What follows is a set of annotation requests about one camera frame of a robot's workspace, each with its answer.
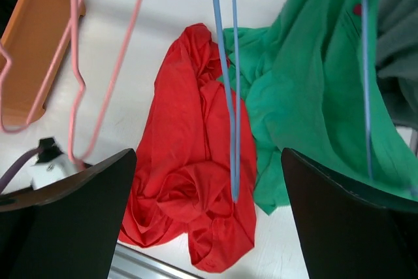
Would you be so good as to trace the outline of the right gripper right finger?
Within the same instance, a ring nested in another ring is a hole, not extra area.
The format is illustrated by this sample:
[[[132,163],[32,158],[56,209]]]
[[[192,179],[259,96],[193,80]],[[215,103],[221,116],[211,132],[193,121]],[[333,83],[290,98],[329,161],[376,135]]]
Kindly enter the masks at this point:
[[[281,165],[310,278],[417,277],[417,202],[292,149]]]

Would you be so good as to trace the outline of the green tank top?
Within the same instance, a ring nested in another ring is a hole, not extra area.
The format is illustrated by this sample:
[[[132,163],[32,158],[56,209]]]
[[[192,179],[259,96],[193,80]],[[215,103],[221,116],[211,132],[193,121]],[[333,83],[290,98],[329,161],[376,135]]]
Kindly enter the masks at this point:
[[[254,201],[271,214],[289,198],[281,153],[294,149],[346,177],[417,199],[417,158],[393,125],[370,70],[364,128],[362,35],[376,60],[378,1],[287,0],[268,27],[223,31],[231,86],[240,89],[257,149]]]

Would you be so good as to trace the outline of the red tank top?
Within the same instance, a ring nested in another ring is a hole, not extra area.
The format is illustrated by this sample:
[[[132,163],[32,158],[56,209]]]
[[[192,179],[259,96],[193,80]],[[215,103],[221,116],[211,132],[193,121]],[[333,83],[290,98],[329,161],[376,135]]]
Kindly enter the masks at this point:
[[[137,148],[119,239],[148,248],[181,234],[191,263],[223,272],[255,245],[256,150],[241,112],[240,193],[231,198],[229,113],[217,44],[204,24],[171,44]]]

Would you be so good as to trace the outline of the blue wire hanger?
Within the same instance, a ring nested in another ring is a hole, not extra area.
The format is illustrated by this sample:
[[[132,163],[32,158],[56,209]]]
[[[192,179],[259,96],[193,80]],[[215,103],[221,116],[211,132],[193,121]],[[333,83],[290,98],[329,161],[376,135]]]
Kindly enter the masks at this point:
[[[371,47],[368,40],[368,13],[369,0],[361,0],[361,44],[362,44],[362,79],[364,95],[365,131],[366,131],[366,160],[367,166],[372,166],[372,134],[371,134],[371,110],[370,110],[370,83],[377,83],[376,61],[370,60],[368,49]]]
[[[234,203],[238,202],[240,194],[240,144],[241,144],[241,105],[240,105],[240,78],[236,74],[236,96],[232,96],[229,78],[229,66],[223,38],[223,24],[219,0],[212,0],[219,56],[221,60],[222,79],[225,86],[225,96],[230,124],[230,168],[231,168],[231,197]]]

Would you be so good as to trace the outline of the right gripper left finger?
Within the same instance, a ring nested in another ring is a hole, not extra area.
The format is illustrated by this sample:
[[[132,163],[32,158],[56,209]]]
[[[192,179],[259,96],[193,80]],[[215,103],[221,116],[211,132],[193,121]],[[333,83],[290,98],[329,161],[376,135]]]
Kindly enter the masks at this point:
[[[132,148],[1,196],[2,278],[106,278],[135,173]]]

